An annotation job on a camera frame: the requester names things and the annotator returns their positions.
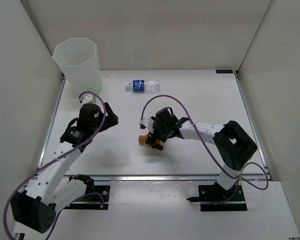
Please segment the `orange juice bottle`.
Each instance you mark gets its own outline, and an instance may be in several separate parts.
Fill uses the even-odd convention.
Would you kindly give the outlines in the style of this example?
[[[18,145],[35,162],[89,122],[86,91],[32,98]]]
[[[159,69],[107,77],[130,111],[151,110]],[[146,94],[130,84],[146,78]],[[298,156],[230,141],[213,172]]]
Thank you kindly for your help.
[[[164,143],[160,141],[159,139],[156,139],[152,135],[146,134],[146,135],[140,135],[138,137],[138,142],[142,146],[146,146],[152,149],[156,149],[159,151],[162,151],[164,148]]]

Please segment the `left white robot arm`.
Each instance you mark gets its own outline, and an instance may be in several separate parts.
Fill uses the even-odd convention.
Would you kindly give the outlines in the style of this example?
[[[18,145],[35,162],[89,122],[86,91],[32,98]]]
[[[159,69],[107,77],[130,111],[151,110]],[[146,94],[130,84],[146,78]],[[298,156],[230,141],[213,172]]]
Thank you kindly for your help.
[[[57,215],[72,201],[90,200],[95,194],[94,181],[78,174],[58,187],[70,166],[92,142],[96,133],[119,123],[118,116],[105,102],[99,107],[93,102],[81,105],[79,116],[72,119],[62,136],[51,160],[36,171],[23,191],[15,190],[8,205],[13,218],[32,230],[46,233]]]

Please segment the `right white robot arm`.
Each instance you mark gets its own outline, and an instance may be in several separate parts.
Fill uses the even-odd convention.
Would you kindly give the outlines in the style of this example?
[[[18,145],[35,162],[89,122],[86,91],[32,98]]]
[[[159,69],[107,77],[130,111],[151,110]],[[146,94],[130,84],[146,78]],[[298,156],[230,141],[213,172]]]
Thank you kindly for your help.
[[[214,200],[225,202],[234,194],[244,166],[257,151],[254,140],[234,120],[226,124],[211,124],[193,121],[189,115],[177,118],[171,107],[164,107],[154,116],[142,116],[141,129],[148,134],[140,137],[141,144],[159,151],[172,138],[201,141],[204,147],[214,145],[223,160],[218,163],[221,173],[212,186]]]

